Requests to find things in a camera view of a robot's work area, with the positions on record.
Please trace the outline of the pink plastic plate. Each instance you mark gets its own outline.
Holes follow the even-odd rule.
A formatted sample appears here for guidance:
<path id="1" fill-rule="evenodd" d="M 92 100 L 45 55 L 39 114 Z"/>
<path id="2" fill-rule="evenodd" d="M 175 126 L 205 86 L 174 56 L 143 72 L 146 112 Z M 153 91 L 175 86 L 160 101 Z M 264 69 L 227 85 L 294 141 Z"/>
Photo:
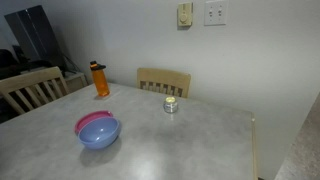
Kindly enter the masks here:
<path id="1" fill-rule="evenodd" d="M 80 130 L 87 125 L 89 122 L 98 119 L 98 118 L 102 118 L 102 117 L 112 117 L 113 114 L 108 111 L 108 110 L 99 110 L 99 111 L 94 111 L 91 112 L 85 116 L 83 116 L 82 118 L 80 118 L 75 126 L 74 126 L 74 132 L 76 135 L 79 134 Z"/>

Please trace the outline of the blue plastic bowl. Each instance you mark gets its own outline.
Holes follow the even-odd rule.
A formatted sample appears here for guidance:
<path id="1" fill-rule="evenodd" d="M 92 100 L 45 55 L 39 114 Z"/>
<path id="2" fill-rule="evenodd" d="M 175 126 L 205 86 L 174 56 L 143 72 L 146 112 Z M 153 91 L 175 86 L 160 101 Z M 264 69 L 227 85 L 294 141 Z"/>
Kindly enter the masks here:
<path id="1" fill-rule="evenodd" d="M 88 149 L 102 149 L 110 146 L 120 134 L 120 122 L 112 117 L 95 119 L 78 133 L 78 140 Z"/>

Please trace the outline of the wooden chair at back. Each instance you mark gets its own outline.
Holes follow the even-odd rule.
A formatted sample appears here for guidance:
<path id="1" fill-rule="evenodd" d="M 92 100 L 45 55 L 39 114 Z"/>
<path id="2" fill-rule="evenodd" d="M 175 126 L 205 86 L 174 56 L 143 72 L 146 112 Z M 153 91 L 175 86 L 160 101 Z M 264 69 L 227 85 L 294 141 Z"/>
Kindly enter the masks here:
<path id="1" fill-rule="evenodd" d="M 187 98 L 191 75 L 187 73 L 156 69 L 138 68 L 137 87 L 139 89 Z"/>

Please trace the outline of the wooden chair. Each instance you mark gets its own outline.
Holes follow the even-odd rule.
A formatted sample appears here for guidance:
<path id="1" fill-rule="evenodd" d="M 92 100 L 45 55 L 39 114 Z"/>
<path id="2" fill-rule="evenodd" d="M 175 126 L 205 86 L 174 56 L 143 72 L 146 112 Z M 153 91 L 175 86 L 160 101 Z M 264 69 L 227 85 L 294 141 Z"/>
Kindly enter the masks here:
<path id="1" fill-rule="evenodd" d="M 58 67 L 46 68 L 0 81 L 0 93 L 19 114 L 23 107 L 14 99 L 18 96 L 29 111 L 69 94 L 69 88 Z"/>
<path id="2" fill-rule="evenodd" d="M 137 87 L 139 89 L 187 98 L 191 75 L 187 73 L 156 69 L 138 68 Z"/>

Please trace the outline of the small glass candle jar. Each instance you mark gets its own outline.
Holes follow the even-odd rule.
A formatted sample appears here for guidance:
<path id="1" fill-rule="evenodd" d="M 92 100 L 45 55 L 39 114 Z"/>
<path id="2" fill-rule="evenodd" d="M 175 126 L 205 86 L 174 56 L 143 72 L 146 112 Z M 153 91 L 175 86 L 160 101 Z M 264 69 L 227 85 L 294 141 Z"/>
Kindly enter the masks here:
<path id="1" fill-rule="evenodd" d="M 175 97 L 166 97 L 163 104 L 164 111 L 167 113 L 175 113 L 178 110 L 178 102 Z"/>

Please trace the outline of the orange water bottle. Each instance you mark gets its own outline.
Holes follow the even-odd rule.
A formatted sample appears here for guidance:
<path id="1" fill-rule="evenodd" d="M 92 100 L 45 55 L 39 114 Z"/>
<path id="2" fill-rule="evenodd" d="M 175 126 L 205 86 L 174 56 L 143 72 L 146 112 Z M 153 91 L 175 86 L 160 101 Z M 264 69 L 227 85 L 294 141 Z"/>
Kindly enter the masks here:
<path id="1" fill-rule="evenodd" d="M 92 72 L 93 82 L 99 96 L 108 96 L 110 90 L 108 87 L 107 79 L 104 73 L 105 65 L 98 64 L 96 61 L 90 62 L 90 69 Z"/>

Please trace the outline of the wooden side cabinet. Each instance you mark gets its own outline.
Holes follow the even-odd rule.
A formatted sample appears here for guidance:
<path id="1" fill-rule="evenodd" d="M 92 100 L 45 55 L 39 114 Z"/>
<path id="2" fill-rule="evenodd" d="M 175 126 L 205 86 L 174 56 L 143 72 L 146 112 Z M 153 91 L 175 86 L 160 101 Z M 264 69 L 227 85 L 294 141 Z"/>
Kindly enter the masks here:
<path id="1" fill-rule="evenodd" d="M 86 77 L 82 72 L 66 72 L 64 79 L 70 93 L 80 90 L 88 85 Z"/>

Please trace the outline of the wooden chair at left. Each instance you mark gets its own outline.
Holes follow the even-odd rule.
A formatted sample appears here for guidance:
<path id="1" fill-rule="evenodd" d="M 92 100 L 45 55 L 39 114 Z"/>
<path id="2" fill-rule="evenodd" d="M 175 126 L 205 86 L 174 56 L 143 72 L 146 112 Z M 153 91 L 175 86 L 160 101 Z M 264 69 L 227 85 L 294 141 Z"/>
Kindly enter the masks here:
<path id="1" fill-rule="evenodd" d="M 18 96 L 29 111 L 69 94 L 69 88 L 58 67 L 46 68 L 0 81 L 0 93 L 19 114 L 23 107 L 14 99 Z"/>

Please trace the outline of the black monitor screen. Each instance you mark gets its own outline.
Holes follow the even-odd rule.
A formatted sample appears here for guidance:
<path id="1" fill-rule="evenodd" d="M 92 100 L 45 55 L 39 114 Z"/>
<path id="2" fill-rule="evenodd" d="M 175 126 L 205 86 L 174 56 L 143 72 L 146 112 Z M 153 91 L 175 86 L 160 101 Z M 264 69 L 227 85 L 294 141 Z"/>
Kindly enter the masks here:
<path id="1" fill-rule="evenodd" d="M 53 28 L 41 5 L 7 14 L 5 20 L 31 61 L 47 61 L 54 66 L 66 67 Z"/>

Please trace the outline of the beige wall thermostat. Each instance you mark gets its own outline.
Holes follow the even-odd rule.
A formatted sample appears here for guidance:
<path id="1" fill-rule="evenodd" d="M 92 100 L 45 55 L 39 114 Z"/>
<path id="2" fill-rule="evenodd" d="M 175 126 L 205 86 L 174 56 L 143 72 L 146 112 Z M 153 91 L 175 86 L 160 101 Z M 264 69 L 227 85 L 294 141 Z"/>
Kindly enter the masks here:
<path id="1" fill-rule="evenodd" d="M 192 25 L 193 3 L 180 3 L 178 5 L 178 26 L 187 27 Z"/>

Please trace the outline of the white double light switch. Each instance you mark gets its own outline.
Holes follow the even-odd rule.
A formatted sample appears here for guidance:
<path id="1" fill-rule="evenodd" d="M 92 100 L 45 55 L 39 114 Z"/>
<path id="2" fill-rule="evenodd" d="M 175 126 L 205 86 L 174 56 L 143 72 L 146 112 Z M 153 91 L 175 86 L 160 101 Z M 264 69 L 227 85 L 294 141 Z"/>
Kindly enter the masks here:
<path id="1" fill-rule="evenodd" d="M 205 2 L 204 25 L 225 25 L 228 9 L 228 0 L 213 0 Z"/>

